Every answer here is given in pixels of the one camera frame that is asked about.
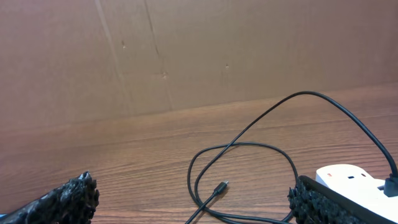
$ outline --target wood grain surface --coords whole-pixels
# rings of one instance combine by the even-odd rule
[[[398,159],[398,83],[326,92],[351,110]],[[0,133],[0,213],[11,212],[69,178],[90,170],[101,193],[93,223],[183,223],[197,207],[186,183],[192,157],[230,142],[279,98],[207,106],[164,114]],[[353,164],[375,178],[387,161],[342,112],[314,96],[298,96],[260,120],[240,141],[287,152],[300,175],[331,164]],[[218,151],[198,158],[193,176]],[[207,198],[223,180],[228,193],[212,209],[269,218],[288,212],[294,186],[289,163],[258,147],[228,151],[203,176]],[[219,223],[201,214],[197,223]]]

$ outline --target black rubber object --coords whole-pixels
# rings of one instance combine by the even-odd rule
[[[90,224],[100,193],[87,171],[0,218],[0,224]]]

